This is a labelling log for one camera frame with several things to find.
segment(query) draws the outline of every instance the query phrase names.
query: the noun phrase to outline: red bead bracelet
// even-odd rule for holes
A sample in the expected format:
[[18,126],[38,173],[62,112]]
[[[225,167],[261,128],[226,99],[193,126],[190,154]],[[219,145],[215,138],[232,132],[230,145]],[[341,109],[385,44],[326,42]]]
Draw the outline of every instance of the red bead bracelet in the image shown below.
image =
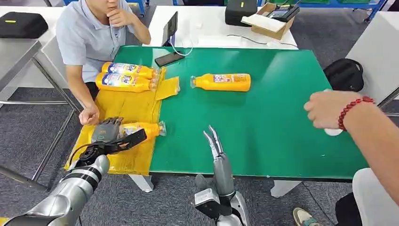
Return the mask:
[[343,125],[343,118],[345,117],[346,113],[353,108],[355,105],[357,105],[360,102],[371,102],[373,103],[374,100],[372,98],[369,98],[367,96],[364,96],[362,98],[356,99],[355,101],[350,102],[341,112],[341,115],[338,117],[338,127],[342,130],[346,130],[345,126]]

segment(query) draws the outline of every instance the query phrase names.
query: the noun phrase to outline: silver robotic arm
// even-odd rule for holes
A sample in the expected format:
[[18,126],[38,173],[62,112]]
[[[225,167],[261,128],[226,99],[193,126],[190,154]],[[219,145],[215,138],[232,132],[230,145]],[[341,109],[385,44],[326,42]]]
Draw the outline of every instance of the silver robotic arm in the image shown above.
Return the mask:
[[200,174],[195,178],[202,191],[195,194],[195,208],[215,220],[218,226],[248,226],[245,199],[234,188],[231,165],[216,131],[204,131],[213,156],[214,179],[209,182]]
[[10,219],[5,226],[75,225],[110,168],[106,155],[130,149],[147,138],[144,129],[138,129],[117,140],[121,121],[121,118],[109,118],[98,124],[93,132],[93,143],[71,164],[50,195],[25,214]]

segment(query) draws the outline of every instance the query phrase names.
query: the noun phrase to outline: orange bottle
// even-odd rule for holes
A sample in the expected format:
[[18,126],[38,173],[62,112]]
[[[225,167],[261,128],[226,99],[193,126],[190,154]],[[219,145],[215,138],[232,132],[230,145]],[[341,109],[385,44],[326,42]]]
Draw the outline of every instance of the orange bottle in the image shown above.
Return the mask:
[[206,90],[241,91],[247,92],[251,87],[249,74],[204,74],[191,77],[191,87]]
[[106,62],[102,67],[102,72],[116,74],[132,74],[146,79],[154,79],[160,76],[160,70],[149,68],[142,65],[123,64]]
[[157,83],[157,79],[148,80],[131,74],[101,72],[96,77],[96,85],[99,89],[112,91],[140,93],[146,90],[155,90]]
[[118,138],[130,135],[140,128],[145,130],[147,135],[146,140],[152,139],[159,135],[166,136],[166,126],[163,121],[160,121],[159,123],[134,122],[120,125]]

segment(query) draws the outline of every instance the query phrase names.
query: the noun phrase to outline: short-sleeved shirt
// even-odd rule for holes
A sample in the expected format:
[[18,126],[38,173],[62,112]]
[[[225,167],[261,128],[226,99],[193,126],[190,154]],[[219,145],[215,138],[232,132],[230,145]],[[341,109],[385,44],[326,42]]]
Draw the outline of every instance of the short-sleeved shirt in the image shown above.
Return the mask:
[[[119,8],[132,12],[125,0]],[[126,42],[126,30],[133,27],[102,24],[90,11],[86,0],[71,2],[57,21],[56,36],[64,64],[83,65],[83,81],[95,81],[102,65],[112,61]]]

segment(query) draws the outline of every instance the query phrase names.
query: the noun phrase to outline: sneaker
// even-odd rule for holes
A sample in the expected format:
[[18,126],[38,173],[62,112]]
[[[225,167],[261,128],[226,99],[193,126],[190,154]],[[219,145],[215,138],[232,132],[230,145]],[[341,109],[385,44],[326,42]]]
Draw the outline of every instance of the sneaker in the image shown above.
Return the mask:
[[304,211],[302,208],[296,207],[294,211],[292,211],[292,215],[294,216],[294,220],[297,226],[323,226],[317,223],[316,219],[314,219],[308,212]]

